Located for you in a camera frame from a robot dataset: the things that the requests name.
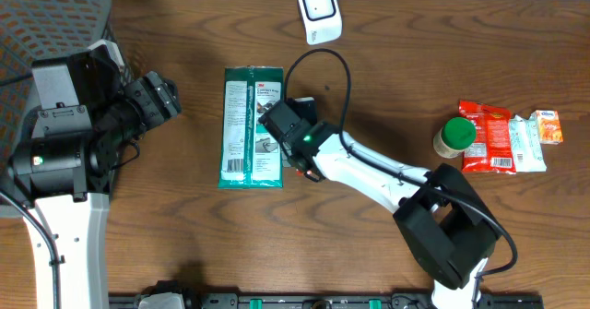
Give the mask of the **small orange tissue box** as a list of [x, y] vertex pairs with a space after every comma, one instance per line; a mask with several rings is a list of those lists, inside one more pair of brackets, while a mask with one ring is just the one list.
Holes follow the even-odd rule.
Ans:
[[536, 110], [531, 113], [536, 122], [541, 144], [558, 145], [563, 142], [561, 122], [557, 111]]

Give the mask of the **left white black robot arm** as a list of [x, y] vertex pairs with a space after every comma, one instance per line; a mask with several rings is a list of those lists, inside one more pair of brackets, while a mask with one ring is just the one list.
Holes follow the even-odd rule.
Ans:
[[33, 246], [40, 308], [109, 305], [105, 234], [119, 150], [182, 111], [176, 85], [156, 72], [123, 84], [118, 72], [33, 73], [41, 108], [9, 160]]

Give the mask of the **green lid glass jar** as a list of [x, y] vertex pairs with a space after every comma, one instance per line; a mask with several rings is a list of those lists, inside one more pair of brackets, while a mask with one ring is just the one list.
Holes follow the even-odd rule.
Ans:
[[476, 140], [475, 125], [464, 117], [450, 119], [434, 136], [432, 144], [437, 154], [446, 159], [458, 157]]

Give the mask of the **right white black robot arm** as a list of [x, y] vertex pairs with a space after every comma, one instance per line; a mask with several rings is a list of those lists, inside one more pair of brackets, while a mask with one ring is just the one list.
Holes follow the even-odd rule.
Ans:
[[392, 213], [410, 253], [434, 281], [433, 307], [478, 306], [486, 265], [505, 230], [456, 168], [406, 165], [325, 122], [290, 120], [271, 134], [310, 180], [345, 184]]

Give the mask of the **orange red snack bag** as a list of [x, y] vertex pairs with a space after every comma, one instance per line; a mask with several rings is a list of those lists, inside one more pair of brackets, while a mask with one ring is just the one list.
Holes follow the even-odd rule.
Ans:
[[460, 101], [459, 113], [476, 128], [476, 138], [464, 151], [462, 172], [515, 174], [509, 120], [504, 108], [475, 101]]

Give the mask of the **mint green wipes pack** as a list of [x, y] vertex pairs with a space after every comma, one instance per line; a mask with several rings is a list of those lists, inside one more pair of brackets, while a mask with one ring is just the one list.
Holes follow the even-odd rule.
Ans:
[[534, 119], [516, 115], [509, 121], [513, 162], [517, 172], [545, 172], [543, 152]]

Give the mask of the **green white gloves package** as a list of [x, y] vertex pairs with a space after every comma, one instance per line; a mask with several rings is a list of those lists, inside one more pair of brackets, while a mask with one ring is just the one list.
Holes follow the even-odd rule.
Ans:
[[283, 97], [281, 67], [225, 69], [220, 188], [277, 188], [283, 185], [280, 146], [259, 123], [260, 117]]

